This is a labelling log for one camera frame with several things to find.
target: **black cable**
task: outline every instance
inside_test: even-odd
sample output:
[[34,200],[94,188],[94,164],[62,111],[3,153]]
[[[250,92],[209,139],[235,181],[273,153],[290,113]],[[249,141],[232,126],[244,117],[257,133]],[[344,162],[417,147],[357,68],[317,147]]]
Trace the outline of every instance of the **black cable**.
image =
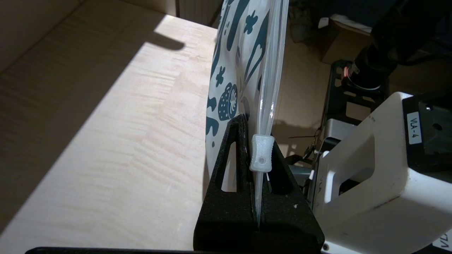
[[290,136],[288,138],[302,138],[302,137],[315,137],[315,136]]

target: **black holder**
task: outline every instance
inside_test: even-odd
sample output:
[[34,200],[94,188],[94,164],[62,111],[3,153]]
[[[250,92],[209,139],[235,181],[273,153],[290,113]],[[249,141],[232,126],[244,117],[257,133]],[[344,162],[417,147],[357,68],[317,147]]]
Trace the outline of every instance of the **black holder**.
[[[236,193],[221,190],[233,142],[237,154]],[[257,228],[248,151],[246,119],[239,115],[226,128],[196,223],[193,248],[218,252],[320,253],[325,237],[276,142],[272,171],[268,174],[270,182],[264,179],[262,216],[260,229]]]

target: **wooden surface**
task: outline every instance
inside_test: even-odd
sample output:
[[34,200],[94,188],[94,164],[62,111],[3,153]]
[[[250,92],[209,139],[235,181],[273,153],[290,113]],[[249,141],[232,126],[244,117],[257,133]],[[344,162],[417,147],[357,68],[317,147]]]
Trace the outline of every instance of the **wooden surface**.
[[87,0],[0,75],[0,253],[192,248],[216,33]]
[[0,73],[79,5],[79,0],[0,0]]

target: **plastic bag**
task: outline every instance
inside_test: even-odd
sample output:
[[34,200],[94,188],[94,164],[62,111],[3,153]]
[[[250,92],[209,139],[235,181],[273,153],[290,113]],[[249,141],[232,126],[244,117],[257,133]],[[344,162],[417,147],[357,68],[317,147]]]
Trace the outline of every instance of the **plastic bag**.
[[[237,114],[246,116],[250,139],[256,133],[271,132],[283,64],[287,11],[288,0],[223,3],[207,99],[209,176],[227,123]],[[235,146],[229,151],[222,189],[236,190]]]

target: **black bracket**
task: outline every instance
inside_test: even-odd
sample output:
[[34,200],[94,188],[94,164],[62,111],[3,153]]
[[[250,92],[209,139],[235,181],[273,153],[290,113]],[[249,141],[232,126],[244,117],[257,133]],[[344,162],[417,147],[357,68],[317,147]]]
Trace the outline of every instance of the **black bracket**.
[[[320,253],[325,237],[276,142],[270,182],[264,177],[260,230],[254,212],[246,118],[230,120],[193,236],[202,251]],[[221,190],[228,151],[236,142],[237,192]]]
[[[370,108],[372,112],[386,99],[387,91],[385,91],[385,89],[387,89],[387,86],[377,90],[361,89],[353,84],[347,77],[344,77],[345,67],[352,68],[352,62],[339,60],[331,65],[322,125],[325,125],[326,121],[331,118],[358,125],[361,123],[360,120],[346,115],[347,102]],[[342,73],[337,73],[338,69],[342,69]]]

